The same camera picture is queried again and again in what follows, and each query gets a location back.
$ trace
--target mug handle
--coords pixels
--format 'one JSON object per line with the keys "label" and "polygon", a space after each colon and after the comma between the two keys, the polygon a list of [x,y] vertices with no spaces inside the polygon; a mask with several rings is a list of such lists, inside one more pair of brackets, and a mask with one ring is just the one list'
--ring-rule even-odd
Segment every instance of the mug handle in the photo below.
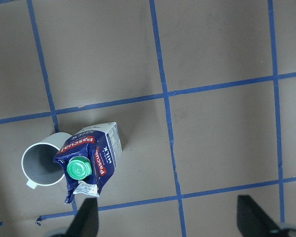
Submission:
{"label": "mug handle", "polygon": [[31,189],[35,189],[37,187],[37,184],[35,182],[33,182],[32,180],[28,180],[26,185],[29,186]]}

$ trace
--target white label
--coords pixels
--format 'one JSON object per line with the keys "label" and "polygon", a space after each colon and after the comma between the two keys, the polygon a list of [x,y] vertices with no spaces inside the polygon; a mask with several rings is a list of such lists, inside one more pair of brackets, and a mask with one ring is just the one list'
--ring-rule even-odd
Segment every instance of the white label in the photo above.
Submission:
{"label": "white label", "polygon": [[74,194],[87,194],[97,198],[100,196],[98,194],[98,186],[96,184],[87,184],[83,181],[79,181],[79,185],[74,190]]}
{"label": "white label", "polygon": [[114,152],[115,160],[116,160],[116,162],[118,162],[120,154],[122,153],[122,146],[120,144],[120,139],[119,139],[116,123],[115,123],[114,127],[108,132],[108,135],[111,140],[111,144],[109,144],[109,145],[112,145],[112,147],[110,147],[111,152]]}

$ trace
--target green bottle cap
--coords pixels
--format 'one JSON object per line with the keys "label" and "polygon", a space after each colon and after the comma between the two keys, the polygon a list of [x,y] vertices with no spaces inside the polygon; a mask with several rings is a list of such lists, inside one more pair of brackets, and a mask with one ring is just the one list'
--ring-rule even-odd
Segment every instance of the green bottle cap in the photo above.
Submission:
{"label": "green bottle cap", "polygon": [[67,165],[67,172],[73,179],[82,180],[92,174],[90,161],[86,157],[71,158]]}

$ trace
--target gray floor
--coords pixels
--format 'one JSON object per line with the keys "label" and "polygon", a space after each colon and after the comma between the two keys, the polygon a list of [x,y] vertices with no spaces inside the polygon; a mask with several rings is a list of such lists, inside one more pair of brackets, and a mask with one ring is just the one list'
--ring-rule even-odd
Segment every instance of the gray floor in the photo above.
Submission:
{"label": "gray floor", "polygon": [[239,237],[239,194],[296,225],[296,0],[153,3],[0,4],[0,236],[69,225],[35,224],[72,206],[65,180],[26,186],[22,154],[108,121],[123,153],[100,237]]}

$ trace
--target pascual logo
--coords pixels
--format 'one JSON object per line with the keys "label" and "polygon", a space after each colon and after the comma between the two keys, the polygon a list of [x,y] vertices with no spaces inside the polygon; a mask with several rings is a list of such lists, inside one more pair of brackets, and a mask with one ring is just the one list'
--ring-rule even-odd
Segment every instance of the pascual logo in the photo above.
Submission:
{"label": "pascual logo", "polygon": [[107,173],[107,169],[105,169],[105,166],[102,163],[102,159],[100,157],[100,148],[99,147],[97,147],[97,149],[95,151],[95,154],[94,154],[94,157],[95,157],[95,161],[97,162],[100,175],[101,176],[105,175]]}
{"label": "pascual logo", "polygon": [[83,137],[83,138],[79,139],[78,141],[71,142],[70,144],[62,147],[62,149],[58,153],[66,152],[67,150],[69,150],[71,148],[74,148],[74,147],[77,147],[77,146],[79,146],[81,144],[84,144],[84,143],[92,143],[92,144],[94,144],[95,143],[95,138],[92,137],[92,136]]}

